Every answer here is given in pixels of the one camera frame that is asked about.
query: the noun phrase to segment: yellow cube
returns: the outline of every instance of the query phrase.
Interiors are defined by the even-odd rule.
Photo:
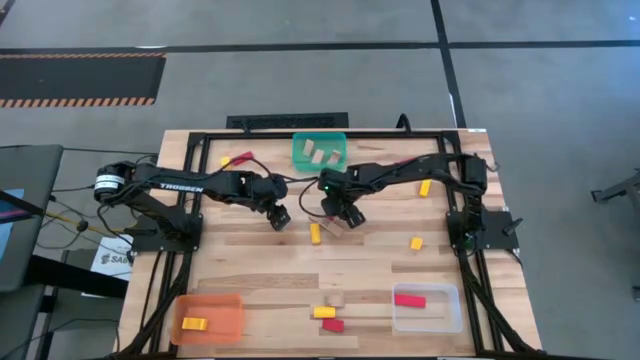
[[[427,195],[429,195],[430,187],[431,180],[422,180],[422,184],[420,184],[420,197],[427,197]]]
[[[316,306],[313,308],[313,317],[318,319],[332,319],[336,317],[336,308],[331,306]]]
[[[220,158],[220,166],[225,166],[231,162],[231,158],[228,156],[223,156]],[[231,169],[231,165],[227,166],[225,169]]]
[[[318,245],[322,243],[322,238],[320,237],[320,225],[313,223],[311,224],[311,243],[313,245]]]
[[[184,330],[207,330],[207,319],[201,318],[184,318],[182,320],[182,328]]]
[[[421,238],[412,238],[411,239],[411,250],[420,250],[422,249],[422,239]]]

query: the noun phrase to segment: green plastic container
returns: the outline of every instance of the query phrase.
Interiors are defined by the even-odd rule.
[[[304,155],[304,145],[307,139],[314,142],[311,155]],[[311,159],[316,150],[324,151],[324,156],[319,164],[312,164]],[[327,164],[333,150],[342,154],[337,164]],[[293,134],[292,146],[293,166],[300,172],[320,172],[324,168],[343,170],[347,164],[347,136],[344,133],[334,132],[299,132]]]

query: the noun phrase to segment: black floor tape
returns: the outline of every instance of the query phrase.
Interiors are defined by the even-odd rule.
[[[0,55],[0,107],[155,103],[166,54]]]

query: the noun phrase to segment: wooden tabletop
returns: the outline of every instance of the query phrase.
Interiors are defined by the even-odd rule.
[[[225,132],[230,130],[211,130]],[[483,131],[459,130],[462,151],[477,153],[493,164],[489,137]],[[189,131],[165,133],[159,166],[182,169]],[[223,156],[253,151],[275,173],[293,177],[291,140],[215,140],[207,172],[220,167]],[[438,152],[431,139],[348,140],[348,163],[390,164]],[[200,153],[196,153],[194,171]],[[262,170],[253,163],[238,167]],[[367,222],[347,230],[340,238],[326,231],[322,245],[311,245],[307,215],[297,200],[306,184],[290,184],[281,201],[292,218],[282,232],[275,232],[264,214],[240,206],[228,206],[208,198],[202,202],[205,226],[200,249],[193,257],[189,294],[237,293],[245,303],[243,340],[225,346],[181,346],[180,357],[214,356],[464,356],[474,355],[473,341],[458,261],[449,246],[445,224],[448,210],[445,187],[433,182],[429,196],[418,196],[419,183],[387,187],[358,200]],[[167,204],[176,193],[152,192]],[[304,197],[310,211],[321,212],[323,194],[312,189]],[[484,196],[489,209],[505,206],[496,173],[489,173]],[[424,239],[420,251],[409,249],[412,237]],[[529,296],[517,262],[503,251],[486,251],[487,266],[498,308],[522,338],[540,347]],[[140,316],[155,254],[135,259],[131,282],[120,321],[120,336],[128,344],[138,331]],[[147,314],[155,308],[162,275],[161,259]],[[174,274],[180,261],[177,261]],[[391,289],[400,282],[452,284],[458,288],[463,330],[456,334],[400,333],[392,326]],[[321,329],[310,318],[310,308],[322,305],[325,295],[339,293],[345,305],[337,317],[345,331]],[[478,303],[485,347],[491,348],[486,313]],[[168,346],[172,309],[165,318],[161,349]]]

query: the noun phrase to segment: orange bin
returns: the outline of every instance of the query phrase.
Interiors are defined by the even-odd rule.
[[[207,319],[207,328],[182,329],[185,317]],[[175,345],[224,344],[242,338],[244,313],[242,298],[230,295],[182,295],[176,299],[171,342]]]

